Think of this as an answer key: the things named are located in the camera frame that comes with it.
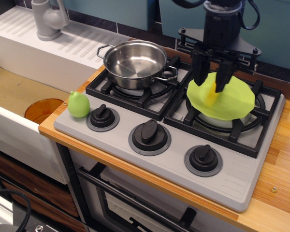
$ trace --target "black cable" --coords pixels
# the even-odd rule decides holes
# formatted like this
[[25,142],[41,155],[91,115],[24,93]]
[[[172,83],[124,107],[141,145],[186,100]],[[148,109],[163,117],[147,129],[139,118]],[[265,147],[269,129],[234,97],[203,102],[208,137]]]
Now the black cable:
[[23,220],[23,222],[20,224],[19,228],[17,229],[16,232],[23,232],[28,221],[29,221],[29,217],[30,217],[30,214],[31,214],[31,204],[30,204],[30,201],[28,199],[28,197],[20,192],[20,191],[16,191],[16,190],[12,190],[12,189],[1,189],[0,190],[0,195],[6,195],[6,194],[15,194],[15,195],[18,195],[20,197],[22,197],[26,204],[27,204],[27,212],[26,212],[26,215],[25,215],[25,218]]
[[196,2],[189,2],[189,1],[186,1],[186,0],[172,0],[172,1],[176,5],[184,7],[186,9],[190,9],[190,8],[194,8],[194,7],[200,6],[200,5],[202,5],[205,2],[205,0],[199,0],[199,1],[196,1]]
[[253,7],[253,9],[255,9],[255,11],[257,13],[257,20],[256,20],[256,22],[251,27],[246,27],[245,24],[244,24],[242,11],[239,12],[239,19],[240,19],[240,24],[241,24],[241,27],[242,28],[244,28],[246,30],[253,30],[260,23],[260,12],[259,12],[259,9],[258,9],[257,5],[255,4],[255,2],[253,0],[248,0],[248,1],[249,1],[250,5]]

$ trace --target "pot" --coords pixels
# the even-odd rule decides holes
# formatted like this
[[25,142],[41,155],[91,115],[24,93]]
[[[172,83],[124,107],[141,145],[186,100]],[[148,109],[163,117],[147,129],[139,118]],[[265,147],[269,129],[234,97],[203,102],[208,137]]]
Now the pot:
[[[110,48],[104,56],[100,50]],[[166,65],[166,52],[159,45],[141,40],[127,41],[116,46],[99,47],[97,56],[103,59],[109,79],[126,89],[144,89],[158,80],[170,81],[177,78],[177,68]],[[166,77],[165,72],[172,72]]]

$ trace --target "toy stove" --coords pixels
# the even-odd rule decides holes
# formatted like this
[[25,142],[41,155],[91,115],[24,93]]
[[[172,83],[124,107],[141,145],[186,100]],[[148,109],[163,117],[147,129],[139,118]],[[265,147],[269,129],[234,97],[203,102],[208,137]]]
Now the toy stove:
[[66,109],[54,127],[235,211],[245,211],[276,130],[285,98],[279,90],[248,83],[256,107],[231,122],[208,119],[186,98],[190,65],[174,57],[178,78],[150,89],[126,90],[103,71],[84,94],[87,117]]

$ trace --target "pot rim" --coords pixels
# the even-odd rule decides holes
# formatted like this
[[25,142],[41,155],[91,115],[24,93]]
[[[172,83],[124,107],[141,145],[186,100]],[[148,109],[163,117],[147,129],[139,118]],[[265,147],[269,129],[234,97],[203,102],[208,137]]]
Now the pot rim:
[[[155,73],[152,73],[151,75],[148,76],[140,76],[140,77],[125,77],[125,76],[120,76],[112,71],[109,70],[108,65],[107,65],[107,57],[110,56],[113,52],[115,52],[117,49],[119,49],[120,47],[123,46],[127,46],[127,45],[131,45],[131,44],[148,44],[151,46],[154,46],[156,48],[159,49],[159,51],[163,54],[164,56],[164,64],[161,65],[161,69]],[[165,50],[158,44],[150,42],[150,41],[145,41],[145,40],[129,40],[129,41],[125,41],[123,43],[119,43],[115,46],[112,46],[104,55],[104,59],[103,59],[103,64],[106,68],[106,70],[112,74],[113,76],[115,76],[116,78],[123,78],[123,79],[127,79],[127,80],[140,80],[140,79],[145,79],[145,78],[153,78],[155,74],[160,73],[161,71],[163,71],[163,68],[166,66],[166,63],[168,61],[168,56],[165,52]]]

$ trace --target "stove knob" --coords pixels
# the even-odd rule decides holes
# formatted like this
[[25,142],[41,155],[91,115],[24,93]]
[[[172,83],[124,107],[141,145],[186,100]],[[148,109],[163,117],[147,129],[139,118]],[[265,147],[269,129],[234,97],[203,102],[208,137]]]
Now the stove knob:
[[199,146],[189,157],[190,164],[198,171],[209,172],[218,165],[216,152],[210,145]]
[[164,128],[154,119],[139,125],[132,135],[134,145],[143,151],[159,150],[167,140],[168,136]]
[[98,128],[105,128],[115,121],[115,115],[112,110],[102,104],[99,108],[95,109],[90,115],[90,123]]

